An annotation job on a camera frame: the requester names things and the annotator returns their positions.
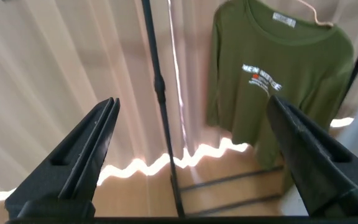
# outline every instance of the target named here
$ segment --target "horizontal bar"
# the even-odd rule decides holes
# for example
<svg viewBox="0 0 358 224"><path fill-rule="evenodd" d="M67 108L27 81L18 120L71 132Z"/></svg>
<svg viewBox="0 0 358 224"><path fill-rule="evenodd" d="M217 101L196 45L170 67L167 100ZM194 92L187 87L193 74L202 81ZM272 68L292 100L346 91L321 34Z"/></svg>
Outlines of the horizontal bar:
<svg viewBox="0 0 358 224"><path fill-rule="evenodd" d="M189 190L193 190L193 189L197 189L197 188L201 188L201 187L207 187L207 186L211 186L211 185L214 185L214 184L219 184L219 183L230 181L230 180L236 180L236 179L240 179L240 178L244 178L244 177L252 177L252 176L255 176L255 175L267 174L267 173L270 173L270 172L276 172L276 171L282 170L283 168L284 168L284 166L276 166L276 167L274 167L274 168L272 168L270 170L258 170L258 171L254 171L254 172L246 172L246 173L243 173L243 174L233 175L233 176L230 176L230 177L223 177L223 178L220 178L220 179L211 180L211 181L203 182L203 183L200 183L200 184L195 184L195 185L190 185L190 186L187 186L187 187L182 187L180 189L180 191L181 192L186 192L186 191L189 191Z"/></svg>
<svg viewBox="0 0 358 224"><path fill-rule="evenodd" d="M229 210L229 209L233 209L233 208L237 208L237 207L241 207L241 206L245 206L245 205L252 205L252 204L255 204L255 203L268 202L268 201L271 201L271 200L276 200L276 199L281 198L281 196L282 195L280 195L280 194L274 194L274 195L261 197L261 198L248 199L248 200L245 200L245 201L236 202L236 203L232 203L232 204L229 204L229 205L223 205L221 207L211 208L211 209L203 210L203 211L200 211L200 212L187 213L186 217L205 216L205 215L209 215L209 214L212 214L212 213L220 212L220 211L223 211L223 210Z"/></svg>

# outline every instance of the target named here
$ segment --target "shirt label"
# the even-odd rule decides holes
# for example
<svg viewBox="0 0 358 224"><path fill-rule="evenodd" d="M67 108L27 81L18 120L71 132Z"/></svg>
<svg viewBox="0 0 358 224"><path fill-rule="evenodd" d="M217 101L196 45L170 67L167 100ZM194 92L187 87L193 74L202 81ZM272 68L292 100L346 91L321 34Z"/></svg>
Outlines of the shirt label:
<svg viewBox="0 0 358 224"><path fill-rule="evenodd" d="M251 85L257 85L261 87L261 89L263 89L268 96L270 95L269 86L271 86L276 91L280 91L282 89L282 86L277 82L275 82L273 78L262 69L256 66L245 65L245 64L242 65L242 69L243 71L252 74L248 83Z"/></svg>
<svg viewBox="0 0 358 224"><path fill-rule="evenodd" d="M288 25L288 26L290 26L292 28L294 28L295 24L296 24L296 20L291 19L291 18L289 18L287 16L283 16L280 13L277 13L277 12L273 13L273 19L275 21L282 22L282 23L284 23L284 24L286 24L286 25Z"/></svg>

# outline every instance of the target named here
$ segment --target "neckline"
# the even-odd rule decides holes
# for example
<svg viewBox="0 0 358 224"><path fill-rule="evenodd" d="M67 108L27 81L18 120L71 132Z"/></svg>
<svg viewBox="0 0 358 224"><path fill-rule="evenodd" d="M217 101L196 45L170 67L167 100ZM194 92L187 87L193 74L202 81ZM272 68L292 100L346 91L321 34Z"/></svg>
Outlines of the neckline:
<svg viewBox="0 0 358 224"><path fill-rule="evenodd" d="M246 9L246 14L247 14L247 17L248 17L252 27L258 33L262 34L264 37L266 37L269 40L271 40L273 42L276 42L278 44L292 45L292 46L315 44L315 43L319 42L320 40L327 39L329 36L331 36L333 33L335 33L337 31L337 25L334 25L332 28L327 30L324 34L317 35L315 37L302 38L302 39L298 39L298 40L288 40L288 39L283 39L283 38L277 37L277 36L269 33L268 31L266 31L265 29L263 29L258 24L258 22L255 20L254 13L252 12L252 10L250 8L250 3L249 3L250 1L251 0L244 0L244 7ZM294 17L289 16L289 15L287 15L285 13L278 12L278 11L270 8L269 6L265 5L262 2L259 2L257 0L255 0L254 2L257 3L257 4L262 5L266 10L271 11L272 14L274 12L277 12L277 13L280 13L281 15L283 15L283 16L294 18ZM314 22L304 21L304 20L299 19L299 18L294 18L294 19L296 20L296 23L302 24L304 26L319 26L319 25L316 25Z"/></svg>

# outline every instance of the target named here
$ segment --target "bright light strip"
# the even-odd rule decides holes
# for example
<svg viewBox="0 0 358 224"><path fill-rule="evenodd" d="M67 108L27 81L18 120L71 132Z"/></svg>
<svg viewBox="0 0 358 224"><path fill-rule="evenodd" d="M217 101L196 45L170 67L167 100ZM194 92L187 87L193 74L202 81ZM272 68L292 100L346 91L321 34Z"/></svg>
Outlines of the bright light strip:
<svg viewBox="0 0 358 224"><path fill-rule="evenodd" d="M350 125L353 122L354 118L342 118L342 119L333 119L331 122L332 128L341 128Z"/></svg>
<svg viewBox="0 0 358 224"><path fill-rule="evenodd" d="M222 138L221 143L219 145L219 149L216 149L214 147L205 144L201 144L193 157L189 155L187 149L184 149L183 159L180 160L174 157L173 161L178 167L181 168L185 168L187 166L194 167L204 156L219 158L223 156L226 149L232 149L234 151L244 152L247 149L247 147L248 144L246 143L234 145L230 139ZM131 164L129 164L129 166L127 166L125 169L118 169L117 167L114 167L112 165L107 165L100 172L97 185L100 186L103 183L103 181L106 180L108 177L128 178L138 170L144 173L145 175L154 175L168 163L169 163L169 156L167 153L164 153L151 166L147 166L146 163L140 159L134 159L131 162ZM7 199L8 196L10 196L10 194L13 191L15 191L15 189L12 189L8 192L0 192L0 201Z"/></svg>

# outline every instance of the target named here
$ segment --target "curtain fold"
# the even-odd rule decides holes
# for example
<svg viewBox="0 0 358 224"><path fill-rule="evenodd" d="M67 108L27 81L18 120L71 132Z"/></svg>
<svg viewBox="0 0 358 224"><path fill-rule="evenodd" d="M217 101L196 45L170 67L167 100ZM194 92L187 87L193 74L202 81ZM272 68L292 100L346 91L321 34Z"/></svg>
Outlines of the curtain fold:
<svg viewBox="0 0 358 224"><path fill-rule="evenodd" d="M225 0L150 2L173 152L186 165L202 144L219 148L226 134L204 122L212 18ZM296 1L263 2L311 21ZM358 52L358 0L308 2ZM104 164L157 172L167 147L153 78L141 0L0 1L0 191L20 184L110 96L121 99L121 111ZM357 108L358 77L339 116Z"/></svg>

